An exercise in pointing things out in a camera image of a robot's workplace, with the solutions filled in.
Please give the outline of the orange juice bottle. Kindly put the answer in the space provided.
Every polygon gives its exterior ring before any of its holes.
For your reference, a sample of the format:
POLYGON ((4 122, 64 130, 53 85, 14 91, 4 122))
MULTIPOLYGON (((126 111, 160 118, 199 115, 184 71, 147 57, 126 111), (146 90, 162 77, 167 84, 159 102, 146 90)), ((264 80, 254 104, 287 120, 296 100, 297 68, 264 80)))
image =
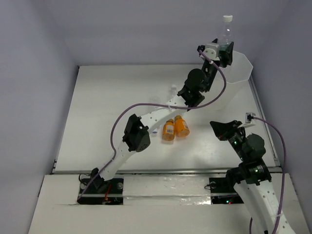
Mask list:
POLYGON ((178 137, 187 137, 190 133, 186 121, 180 115, 175 116, 175 133, 178 137))
POLYGON ((163 126, 162 139, 164 141, 173 141, 175 138, 174 120, 169 119, 163 126))

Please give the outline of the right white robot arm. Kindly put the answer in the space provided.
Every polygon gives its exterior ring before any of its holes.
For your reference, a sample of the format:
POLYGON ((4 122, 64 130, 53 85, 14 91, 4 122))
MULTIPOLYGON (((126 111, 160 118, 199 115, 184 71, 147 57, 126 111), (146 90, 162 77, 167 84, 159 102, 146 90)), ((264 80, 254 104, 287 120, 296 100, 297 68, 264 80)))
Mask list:
POLYGON ((228 123, 211 121, 210 125, 220 141, 232 146, 241 163, 229 169, 224 185, 236 191, 251 215, 260 234, 293 234, 283 211, 284 188, 277 197, 272 177, 262 157, 266 153, 265 141, 257 134, 246 135, 246 125, 233 120, 228 123))

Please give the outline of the clear bottle white cap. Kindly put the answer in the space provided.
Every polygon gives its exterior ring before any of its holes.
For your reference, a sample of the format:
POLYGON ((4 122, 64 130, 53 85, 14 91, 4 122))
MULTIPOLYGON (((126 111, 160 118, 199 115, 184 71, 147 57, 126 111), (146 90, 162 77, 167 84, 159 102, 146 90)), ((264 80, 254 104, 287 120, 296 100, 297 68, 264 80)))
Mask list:
POLYGON ((175 95, 177 95, 178 90, 176 85, 171 85, 169 89, 169 97, 168 99, 171 100, 175 95))

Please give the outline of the green label clear bottle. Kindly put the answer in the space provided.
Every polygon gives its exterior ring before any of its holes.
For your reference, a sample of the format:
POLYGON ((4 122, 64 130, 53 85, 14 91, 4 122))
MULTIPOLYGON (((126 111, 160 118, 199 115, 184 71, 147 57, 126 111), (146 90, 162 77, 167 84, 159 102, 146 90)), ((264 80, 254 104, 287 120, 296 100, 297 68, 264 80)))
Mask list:
POLYGON ((225 51, 226 48, 233 42, 232 34, 232 15, 224 15, 222 20, 222 28, 217 38, 220 51, 225 51))

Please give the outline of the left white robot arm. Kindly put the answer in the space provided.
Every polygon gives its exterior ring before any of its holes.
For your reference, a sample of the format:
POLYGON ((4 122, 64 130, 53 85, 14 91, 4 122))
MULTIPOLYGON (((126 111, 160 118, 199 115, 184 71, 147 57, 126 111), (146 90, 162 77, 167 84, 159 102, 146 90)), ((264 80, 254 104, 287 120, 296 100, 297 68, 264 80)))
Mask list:
POLYGON ((154 104, 153 111, 142 116, 133 114, 128 118, 119 146, 113 147, 111 159, 101 169, 94 168, 91 171, 86 187, 91 185, 96 192, 104 192, 109 181, 128 158, 149 147, 150 134, 154 129, 176 115, 204 107, 203 93, 210 90, 216 74, 224 76, 221 69, 232 64, 233 47, 234 42, 222 44, 217 39, 198 46, 197 51, 204 60, 202 68, 192 69, 182 89, 167 103, 154 104))

